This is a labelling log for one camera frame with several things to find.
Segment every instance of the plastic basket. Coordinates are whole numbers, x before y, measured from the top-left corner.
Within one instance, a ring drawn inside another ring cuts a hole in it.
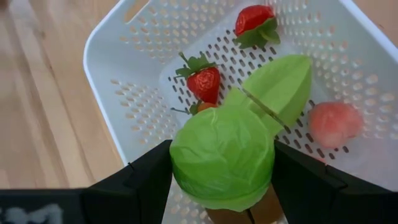
[[[90,35],[84,68],[120,156],[126,164],[172,139],[196,102],[176,79],[179,51],[220,64],[219,99],[257,67],[288,54],[313,58],[312,97],[297,125],[280,141],[309,156],[390,190],[398,190],[398,50],[349,0],[160,0],[149,1],[128,22],[134,0],[121,0]],[[239,11],[273,6],[280,45],[240,50],[233,44]],[[322,149],[307,130],[307,111],[322,101],[359,108],[363,135],[339,149]],[[211,223],[204,209],[173,181],[164,223]]]

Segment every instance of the strawberry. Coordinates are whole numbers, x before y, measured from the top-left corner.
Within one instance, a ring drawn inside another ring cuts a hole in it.
[[[235,34],[238,36],[235,43],[241,43],[241,49],[255,45],[263,47],[268,41],[279,44],[276,28],[276,18],[270,6],[249,6],[239,13],[235,25]]]
[[[200,58],[185,58],[182,52],[181,58],[187,63],[187,67],[175,71],[177,77],[184,77],[187,80],[188,89],[195,96],[206,103],[217,103],[218,90],[220,88],[220,72],[216,63],[207,61],[205,54],[201,53]]]

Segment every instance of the green strawberry calyx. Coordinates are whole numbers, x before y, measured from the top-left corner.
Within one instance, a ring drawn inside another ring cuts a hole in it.
[[[200,52],[199,58],[190,57],[189,59],[187,59],[182,52],[178,54],[184,60],[187,66],[177,69],[175,71],[175,73],[177,74],[176,78],[184,77],[185,79],[187,79],[192,74],[200,72],[201,70],[206,68],[215,67],[217,65],[214,62],[210,63],[203,52]]]
[[[185,110],[178,110],[175,108],[171,108],[171,110],[176,111],[176,112],[186,113],[188,115],[190,115],[190,114],[195,115],[198,113],[199,105],[201,105],[202,103],[203,103],[202,100],[199,100],[198,103],[192,104],[191,107],[189,108],[189,112],[187,112]]]
[[[264,47],[268,42],[280,44],[279,34],[276,32],[278,23],[275,17],[267,19],[263,24],[252,30],[247,30],[239,37],[233,40],[235,44],[241,44],[240,49],[248,47]]]
[[[202,100],[199,100],[198,103],[192,104],[192,106],[189,108],[189,112],[192,115],[197,114],[198,113],[198,109],[199,109],[199,105],[201,105],[202,103],[203,103]]]

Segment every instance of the wooden table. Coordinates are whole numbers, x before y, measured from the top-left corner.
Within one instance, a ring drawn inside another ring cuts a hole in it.
[[[113,174],[122,162],[82,60],[117,0],[9,1],[0,9],[0,188],[82,187]],[[138,1],[137,10],[147,0]],[[397,45],[398,1],[357,2]]]

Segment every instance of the toy cabbage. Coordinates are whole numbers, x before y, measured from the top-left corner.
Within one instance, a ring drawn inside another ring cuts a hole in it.
[[[257,69],[243,88],[292,126],[310,95],[312,63],[289,55]],[[241,212],[267,192],[274,136],[283,129],[240,89],[187,121],[170,147],[181,189],[210,209]]]
[[[266,193],[274,153],[268,129],[239,106],[198,113],[170,147],[174,176],[185,193],[206,208],[237,212]]]

